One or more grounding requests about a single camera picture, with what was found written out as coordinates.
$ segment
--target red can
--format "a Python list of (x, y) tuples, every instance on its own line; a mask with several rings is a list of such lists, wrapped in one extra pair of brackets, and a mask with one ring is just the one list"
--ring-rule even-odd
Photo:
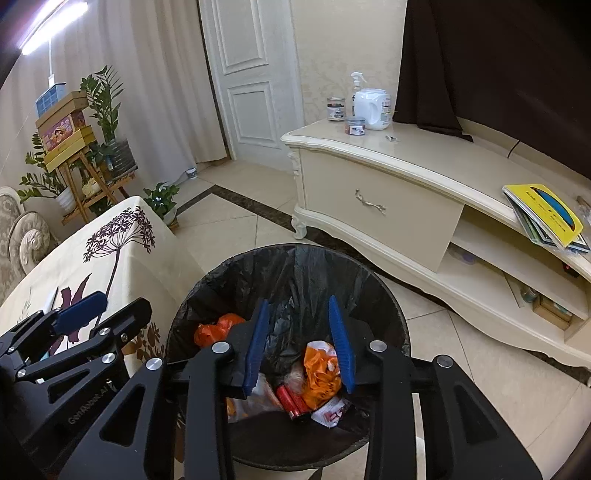
[(277, 388), (276, 394), (283, 409), (290, 416), (290, 419), (297, 419), (310, 412), (310, 409), (308, 408), (308, 405), (306, 405), (306, 402), (304, 402), (303, 398), (294, 394), (286, 385)]

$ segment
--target tv cabinet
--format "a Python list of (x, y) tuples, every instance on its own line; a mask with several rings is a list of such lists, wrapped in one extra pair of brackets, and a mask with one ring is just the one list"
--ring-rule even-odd
[[(490, 149), (414, 125), (354, 137), (340, 122), (320, 121), (282, 141), (291, 149), (297, 183), (296, 238), (308, 226), (320, 228), (394, 277), (441, 298), (487, 335), (591, 367), (591, 254), (531, 243), (502, 192), (506, 184), (543, 183), (578, 214), (575, 199), (553, 187), (552, 179)], [(453, 245), (478, 260), (462, 261), (452, 255)], [(562, 262), (580, 277), (566, 274)], [(568, 329), (518, 301), (512, 279), (573, 312)]]

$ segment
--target yellow book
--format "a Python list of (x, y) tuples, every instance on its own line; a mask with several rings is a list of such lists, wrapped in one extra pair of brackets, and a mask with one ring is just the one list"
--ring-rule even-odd
[(583, 224), (577, 216), (544, 185), (505, 185), (503, 192), (536, 222), (559, 248), (566, 248), (583, 230)]

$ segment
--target black metal bracket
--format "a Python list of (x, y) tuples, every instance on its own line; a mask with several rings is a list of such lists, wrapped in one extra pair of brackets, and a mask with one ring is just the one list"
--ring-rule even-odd
[[(261, 302), (226, 342), (184, 362), (151, 359), (131, 379), (120, 348), (148, 324), (147, 301), (122, 309), (87, 342), (37, 362), (21, 354), (38, 356), (35, 348), (51, 341), (53, 334), (30, 330), (54, 328), (55, 312), (31, 316), (0, 337), (0, 420), (7, 422), (0, 421), (0, 459), (6, 439), (7, 451), (20, 444), (44, 473), (61, 470), (60, 480), (169, 480), (178, 405), (186, 401), (186, 480), (234, 480), (225, 397), (244, 397), (253, 379), (247, 364), (262, 353), (251, 347), (268, 327), (264, 311)], [(412, 393), (421, 400), (428, 480), (541, 479), (511, 429), (451, 357), (411, 359), (375, 340), (364, 322), (346, 315), (342, 322), (354, 362), (350, 386), (376, 398), (367, 480), (416, 479)], [(19, 348), (9, 352), (7, 342)]]
[(16, 440), (43, 473), (60, 471), (129, 380), (121, 348), (150, 322), (145, 299), (113, 314), (88, 341), (44, 358), (59, 335), (105, 309), (106, 297), (97, 292), (61, 311), (37, 312), (0, 337), (0, 419), (11, 432), (4, 438), (11, 445)]

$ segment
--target ceiling light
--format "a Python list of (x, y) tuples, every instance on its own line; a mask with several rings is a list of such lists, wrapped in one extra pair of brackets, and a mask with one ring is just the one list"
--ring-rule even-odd
[(50, 18), (43, 22), (33, 36), (24, 44), (22, 54), (29, 55), (33, 53), (74, 20), (84, 15), (87, 10), (88, 4), (86, 2), (67, 4), (57, 10)]
[(27, 29), (25, 35), (22, 37), (22, 39), (20, 39), (18, 43), (18, 49), (22, 50), (25, 43), (27, 43), (31, 39), (31, 37), (39, 29), (41, 24), (53, 13), (55, 13), (55, 11), (58, 8), (60, 8), (63, 4), (65, 4), (67, 1), (68, 0), (47, 0), (47, 2), (43, 4), (41, 9), (35, 16), (35, 19), (31, 22), (31, 25), (29, 25), (29, 28)]

